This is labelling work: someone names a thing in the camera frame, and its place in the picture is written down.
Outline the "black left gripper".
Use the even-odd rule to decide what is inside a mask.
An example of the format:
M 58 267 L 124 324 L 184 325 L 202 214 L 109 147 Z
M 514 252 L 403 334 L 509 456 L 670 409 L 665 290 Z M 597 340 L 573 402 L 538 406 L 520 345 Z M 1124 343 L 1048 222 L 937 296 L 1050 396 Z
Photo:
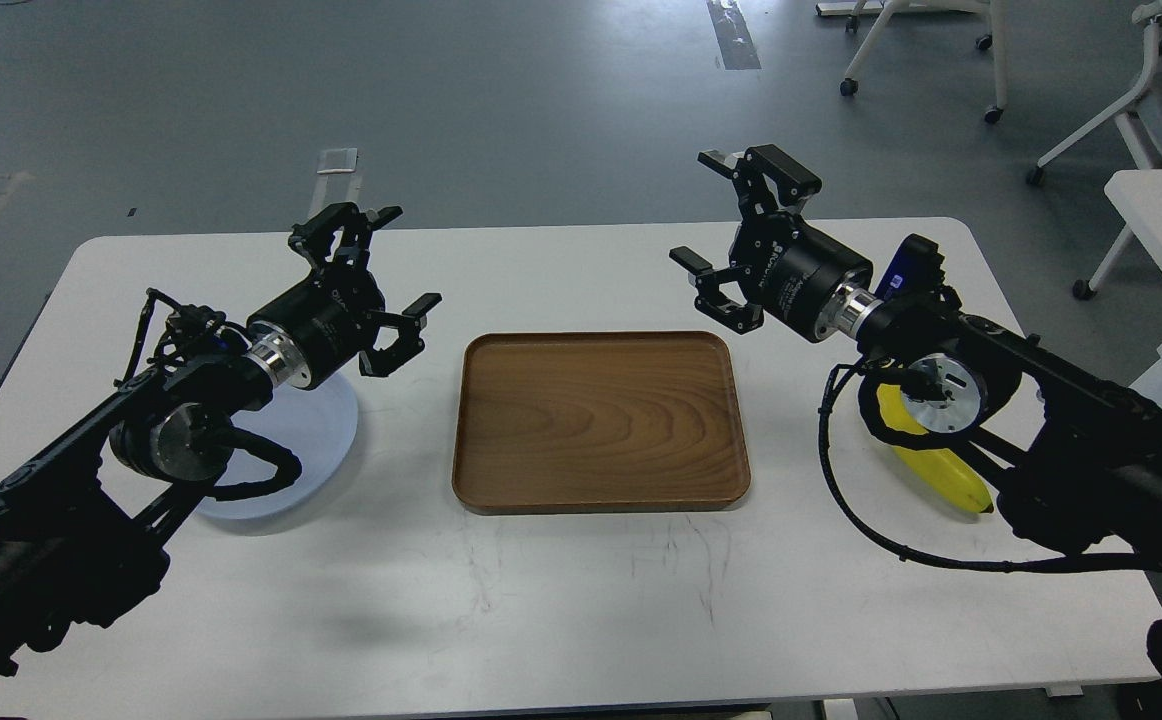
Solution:
M 294 387 L 320 387 L 358 352 L 361 375 L 389 377 L 424 351 L 421 332 L 440 293 L 422 293 L 402 314 L 388 314 L 367 271 L 372 236 L 402 214 L 401 206 L 361 210 L 356 202 L 333 202 L 292 226 L 289 249 L 313 272 L 249 315 L 246 324 L 254 333 L 279 331 L 296 346 L 304 369 L 289 379 Z M 395 332 L 386 347 L 375 346 L 381 329 Z

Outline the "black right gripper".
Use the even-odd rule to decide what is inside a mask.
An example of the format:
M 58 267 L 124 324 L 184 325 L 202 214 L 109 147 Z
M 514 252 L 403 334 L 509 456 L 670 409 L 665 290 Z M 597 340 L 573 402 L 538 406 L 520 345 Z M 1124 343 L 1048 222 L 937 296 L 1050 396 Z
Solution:
M 741 224 L 727 268 L 713 268 L 689 247 L 669 251 L 690 275 L 696 309 L 737 334 L 761 327 L 767 311 L 808 341 L 829 338 L 837 288 L 865 287 L 873 265 L 802 218 L 823 188 L 822 178 L 774 145 L 731 154 L 700 151 L 697 161 L 732 183 Z M 744 304 L 723 291 L 729 283 L 741 288 Z

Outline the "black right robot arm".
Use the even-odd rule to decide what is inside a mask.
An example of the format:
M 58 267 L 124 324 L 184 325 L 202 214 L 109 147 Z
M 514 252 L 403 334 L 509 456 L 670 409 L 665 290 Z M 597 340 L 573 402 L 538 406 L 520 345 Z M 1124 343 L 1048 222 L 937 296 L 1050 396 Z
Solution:
M 927 237 L 901 242 L 873 283 L 865 255 L 802 217 L 822 179 L 777 146 L 709 150 L 697 160 L 732 183 L 741 215 L 723 268 L 670 250 L 700 314 L 740 334 L 770 316 L 806 341 L 855 341 L 855 363 L 835 365 L 825 382 L 817 447 L 829 491 L 869 541 L 951 570 L 1162 573 L 1162 406 L 1052 354 L 1035 336 L 966 314 Z M 1014 537 L 1052 556 L 947 559 L 870 528 L 842 497 L 831 460 L 831 418 L 851 377 L 870 435 L 951 451 L 996 488 Z

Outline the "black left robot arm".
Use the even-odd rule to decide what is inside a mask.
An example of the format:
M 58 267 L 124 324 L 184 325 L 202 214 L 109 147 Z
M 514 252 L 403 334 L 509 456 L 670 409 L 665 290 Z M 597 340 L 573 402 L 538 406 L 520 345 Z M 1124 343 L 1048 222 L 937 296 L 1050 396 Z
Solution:
M 424 350 L 425 293 L 386 310 L 370 245 L 399 206 L 327 206 L 294 225 L 308 274 L 244 324 L 146 291 L 113 395 L 0 482 L 0 676 L 15 651 L 50 651 L 70 626 L 110 626 L 162 585 L 168 539 L 202 501 L 274 495 L 302 465 L 239 429 L 275 389 L 311 391 L 356 360 L 386 377 Z

